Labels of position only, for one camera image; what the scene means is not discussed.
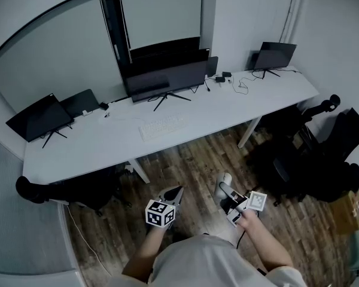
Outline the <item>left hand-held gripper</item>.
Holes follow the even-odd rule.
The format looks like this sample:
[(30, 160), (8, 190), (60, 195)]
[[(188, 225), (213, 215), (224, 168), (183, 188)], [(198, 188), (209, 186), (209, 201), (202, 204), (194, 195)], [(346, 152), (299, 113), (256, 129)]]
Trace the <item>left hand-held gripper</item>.
[(180, 207), (184, 187), (172, 187), (161, 191), (145, 208), (145, 222), (149, 225), (170, 229)]

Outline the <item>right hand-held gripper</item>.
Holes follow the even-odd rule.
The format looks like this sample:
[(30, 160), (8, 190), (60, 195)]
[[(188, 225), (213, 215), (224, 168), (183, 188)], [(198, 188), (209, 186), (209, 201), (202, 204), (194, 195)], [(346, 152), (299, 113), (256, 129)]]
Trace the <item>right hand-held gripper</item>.
[(247, 209), (261, 212), (266, 204), (267, 195), (252, 191), (250, 196), (242, 196), (230, 185), (223, 181), (217, 181), (214, 191), (215, 199), (221, 202), (227, 220), (235, 227), (242, 213)]

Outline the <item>person's right hand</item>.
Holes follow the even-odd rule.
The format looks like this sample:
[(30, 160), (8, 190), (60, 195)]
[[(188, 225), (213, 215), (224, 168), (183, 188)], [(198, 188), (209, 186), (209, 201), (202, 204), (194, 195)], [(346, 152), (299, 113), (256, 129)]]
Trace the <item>person's right hand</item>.
[(244, 230), (249, 230), (259, 222), (257, 212), (252, 209), (245, 209), (241, 213), (241, 217), (237, 220), (236, 224), (242, 227)]

